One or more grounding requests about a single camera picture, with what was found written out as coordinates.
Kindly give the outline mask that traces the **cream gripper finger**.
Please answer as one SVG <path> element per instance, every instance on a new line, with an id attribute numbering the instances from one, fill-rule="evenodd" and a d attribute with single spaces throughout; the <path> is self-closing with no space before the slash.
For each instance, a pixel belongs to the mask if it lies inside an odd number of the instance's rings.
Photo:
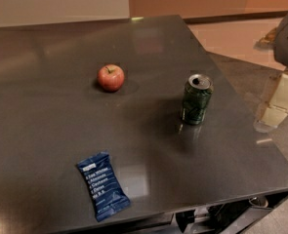
<path id="1" fill-rule="evenodd" d="M 288 69 L 280 73 L 265 88 L 265 99 L 258 108 L 254 128 L 260 133 L 268 133 L 288 117 Z"/>

